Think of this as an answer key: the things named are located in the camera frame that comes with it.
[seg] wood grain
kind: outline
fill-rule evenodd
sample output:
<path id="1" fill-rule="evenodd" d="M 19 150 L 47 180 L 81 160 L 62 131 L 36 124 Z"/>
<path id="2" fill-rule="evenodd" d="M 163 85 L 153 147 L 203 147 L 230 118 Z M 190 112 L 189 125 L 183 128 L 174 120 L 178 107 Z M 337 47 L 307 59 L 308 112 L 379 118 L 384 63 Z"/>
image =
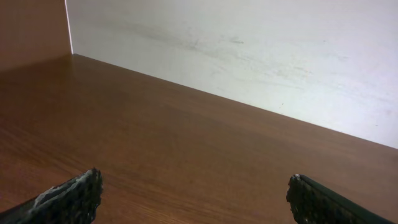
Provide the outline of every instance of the wood grain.
<path id="1" fill-rule="evenodd" d="M 64 0 L 2 0 L 0 32 L 0 71 L 71 54 Z"/>
<path id="2" fill-rule="evenodd" d="M 296 173 L 398 222 L 386 146 L 80 55 L 3 73 L 0 96 L 0 210 L 95 166 L 96 224 L 293 223 Z"/>

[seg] wooden table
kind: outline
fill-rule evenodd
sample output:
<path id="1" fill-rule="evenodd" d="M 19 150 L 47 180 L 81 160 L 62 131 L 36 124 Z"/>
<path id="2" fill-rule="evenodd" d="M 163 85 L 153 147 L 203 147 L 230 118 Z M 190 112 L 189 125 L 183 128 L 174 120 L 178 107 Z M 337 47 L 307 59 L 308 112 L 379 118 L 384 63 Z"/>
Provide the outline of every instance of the wooden table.
<path id="1" fill-rule="evenodd" d="M 95 166 L 96 224 L 293 223 L 296 173 L 398 222 L 395 149 L 80 55 L 1 74 L 0 105 L 0 210 Z"/>

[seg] brown wall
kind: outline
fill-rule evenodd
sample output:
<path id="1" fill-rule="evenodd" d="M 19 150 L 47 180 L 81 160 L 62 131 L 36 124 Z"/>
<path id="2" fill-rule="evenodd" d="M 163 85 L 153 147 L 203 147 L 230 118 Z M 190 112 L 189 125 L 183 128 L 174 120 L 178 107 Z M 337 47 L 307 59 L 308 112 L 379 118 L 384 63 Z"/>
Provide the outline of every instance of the brown wall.
<path id="1" fill-rule="evenodd" d="M 68 54 L 64 0 L 0 1 L 0 71 Z"/>

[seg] black object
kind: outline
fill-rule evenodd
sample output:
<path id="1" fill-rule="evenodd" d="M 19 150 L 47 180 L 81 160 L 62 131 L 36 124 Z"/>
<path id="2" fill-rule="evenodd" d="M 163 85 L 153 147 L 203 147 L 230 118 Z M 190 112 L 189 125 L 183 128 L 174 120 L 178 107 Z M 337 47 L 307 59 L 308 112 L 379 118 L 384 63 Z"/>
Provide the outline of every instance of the black object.
<path id="1" fill-rule="evenodd" d="M 391 224 L 318 182 L 296 174 L 290 178 L 286 200 L 299 223 Z"/>
<path id="2" fill-rule="evenodd" d="M 94 168 L 0 213 L 0 224 L 89 224 L 95 219 L 102 191 L 101 172 Z"/>

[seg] brown wooden surface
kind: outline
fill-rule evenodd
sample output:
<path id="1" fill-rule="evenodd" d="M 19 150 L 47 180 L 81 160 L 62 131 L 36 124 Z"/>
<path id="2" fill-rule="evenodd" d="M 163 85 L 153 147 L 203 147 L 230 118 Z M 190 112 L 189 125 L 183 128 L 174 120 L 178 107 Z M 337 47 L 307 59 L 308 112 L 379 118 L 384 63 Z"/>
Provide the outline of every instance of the brown wooden surface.
<path id="1" fill-rule="evenodd" d="M 95 166 L 96 224 L 293 223 L 295 173 L 398 222 L 395 149 L 86 57 L 0 75 L 0 105 L 0 210 Z"/>
<path id="2" fill-rule="evenodd" d="M 69 54 L 65 0 L 0 1 L 0 71 Z"/>

